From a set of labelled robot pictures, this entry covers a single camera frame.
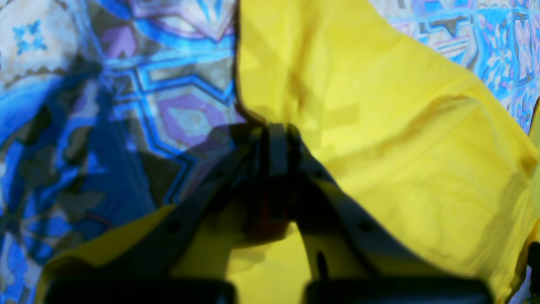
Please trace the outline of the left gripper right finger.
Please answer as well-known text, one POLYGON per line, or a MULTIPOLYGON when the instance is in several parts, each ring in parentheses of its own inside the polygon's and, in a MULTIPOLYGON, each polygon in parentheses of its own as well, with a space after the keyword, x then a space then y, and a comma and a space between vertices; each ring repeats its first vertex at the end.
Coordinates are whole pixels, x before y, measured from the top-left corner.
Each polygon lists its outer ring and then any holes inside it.
POLYGON ((438 277, 334 181, 293 125, 267 127, 270 217, 300 230, 315 280, 438 277))

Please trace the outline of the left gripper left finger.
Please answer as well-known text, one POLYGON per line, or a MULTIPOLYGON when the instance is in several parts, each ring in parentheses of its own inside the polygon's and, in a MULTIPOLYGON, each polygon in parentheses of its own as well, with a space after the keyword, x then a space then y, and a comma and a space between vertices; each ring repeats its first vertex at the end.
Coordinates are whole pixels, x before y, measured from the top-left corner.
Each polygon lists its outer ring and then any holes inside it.
POLYGON ((102 266, 126 279, 224 279, 232 250, 262 242, 265 127, 235 125, 243 143, 141 240, 102 266))

